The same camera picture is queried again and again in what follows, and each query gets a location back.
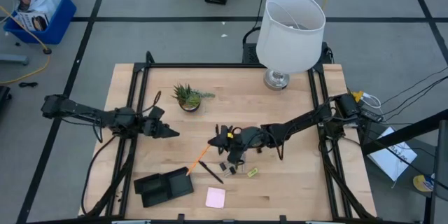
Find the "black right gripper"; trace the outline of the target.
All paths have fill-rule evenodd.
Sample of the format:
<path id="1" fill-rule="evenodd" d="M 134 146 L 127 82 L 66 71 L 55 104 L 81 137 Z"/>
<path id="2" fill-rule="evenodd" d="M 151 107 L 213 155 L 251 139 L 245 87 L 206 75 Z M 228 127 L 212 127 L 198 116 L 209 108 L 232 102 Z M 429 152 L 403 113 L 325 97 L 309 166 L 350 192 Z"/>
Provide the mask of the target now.
<path id="1" fill-rule="evenodd" d="M 227 161 L 233 165 L 243 165 L 244 144 L 239 134 L 231 132 L 217 134 L 208 141 L 211 146 L 218 147 L 218 154 L 228 153 Z"/>

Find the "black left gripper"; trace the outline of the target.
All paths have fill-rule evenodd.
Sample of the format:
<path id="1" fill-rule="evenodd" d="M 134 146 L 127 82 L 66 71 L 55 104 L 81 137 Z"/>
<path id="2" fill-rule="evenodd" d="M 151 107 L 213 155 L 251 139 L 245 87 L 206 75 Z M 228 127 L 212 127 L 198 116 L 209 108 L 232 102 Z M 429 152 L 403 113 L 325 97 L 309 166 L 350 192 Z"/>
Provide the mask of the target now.
<path id="1" fill-rule="evenodd" d="M 168 124 L 164 124 L 158 119 L 144 118 L 141 131 L 147 137 L 170 138 L 179 137 L 180 133 L 171 129 Z"/>

